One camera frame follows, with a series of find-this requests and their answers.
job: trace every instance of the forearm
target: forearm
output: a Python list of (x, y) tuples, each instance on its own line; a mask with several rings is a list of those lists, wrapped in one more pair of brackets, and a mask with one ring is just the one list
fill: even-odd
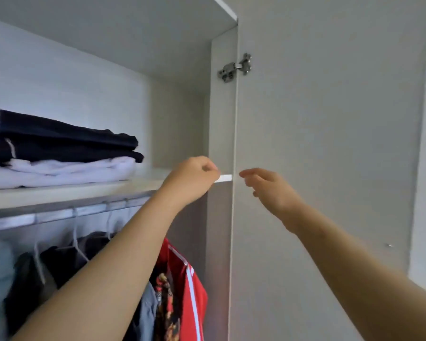
[(13, 341), (121, 340), (177, 212), (170, 196), (157, 192)]
[(299, 237), (366, 341), (426, 341), (426, 291), (373, 258), (356, 239), (304, 206)]

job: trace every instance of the closet rod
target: closet rod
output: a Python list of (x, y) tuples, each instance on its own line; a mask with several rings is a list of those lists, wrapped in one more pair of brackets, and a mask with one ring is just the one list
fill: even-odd
[(103, 202), (96, 205), (66, 208), (58, 211), (48, 211), (39, 213), (28, 213), (0, 218), (0, 231), (4, 229), (14, 229), (16, 227), (30, 226), (33, 224), (43, 224), (46, 222), (70, 219), (77, 216), (93, 215), (109, 211), (118, 211), (130, 207), (142, 206), (149, 197), (139, 197), (125, 199), (114, 202)]

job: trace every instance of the door hinge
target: door hinge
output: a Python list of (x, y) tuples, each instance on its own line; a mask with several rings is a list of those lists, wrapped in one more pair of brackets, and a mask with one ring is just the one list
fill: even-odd
[(217, 75), (224, 80), (225, 83), (228, 83), (233, 80), (235, 74), (238, 70), (243, 72), (243, 75), (248, 74), (251, 71), (251, 55), (246, 53), (243, 55), (243, 59), (239, 63), (231, 62), (224, 66)]

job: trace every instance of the shelf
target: shelf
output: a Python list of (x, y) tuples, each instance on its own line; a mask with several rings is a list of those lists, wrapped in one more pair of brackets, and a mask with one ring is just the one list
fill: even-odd
[[(132, 180), (114, 183), (89, 183), (79, 185), (51, 186), (44, 188), (0, 189), (0, 209), (36, 206), (74, 200), (114, 200), (126, 196), (159, 189), (170, 173), (167, 169), (151, 169), (138, 172)], [(232, 180), (232, 175), (221, 175), (216, 183)]]
[(222, 0), (0, 0), (0, 21), (200, 93), (211, 40), (237, 26)]

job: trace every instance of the red shirt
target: red shirt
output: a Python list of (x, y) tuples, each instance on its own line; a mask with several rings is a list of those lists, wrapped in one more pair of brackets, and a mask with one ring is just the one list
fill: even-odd
[(180, 339), (204, 341), (202, 325), (208, 297), (194, 269), (167, 238), (164, 239), (156, 266), (166, 269), (166, 273), (170, 271), (175, 294), (181, 300)]

